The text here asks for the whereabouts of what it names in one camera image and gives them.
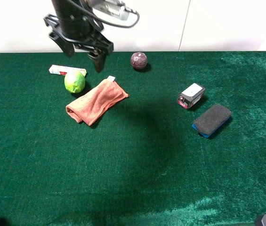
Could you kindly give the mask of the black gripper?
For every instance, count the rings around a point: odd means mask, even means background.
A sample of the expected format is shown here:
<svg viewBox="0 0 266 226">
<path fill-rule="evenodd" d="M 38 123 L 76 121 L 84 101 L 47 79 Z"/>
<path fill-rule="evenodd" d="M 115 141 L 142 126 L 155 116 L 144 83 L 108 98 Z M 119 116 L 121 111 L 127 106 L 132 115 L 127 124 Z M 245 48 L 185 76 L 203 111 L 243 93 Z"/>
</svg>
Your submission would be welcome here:
<svg viewBox="0 0 266 226">
<path fill-rule="evenodd" d="M 106 55 L 113 52 L 113 43 L 102 35 L 103 23 L 94 18 L 93 10 L 85 0 L 53 0 L 56 15 L 44 17 L 52 31 L 49 37 L 68 56 L 74 49 L 88 51 L 95 71 L 100 73 L 105 65 Z"/>
</svg>

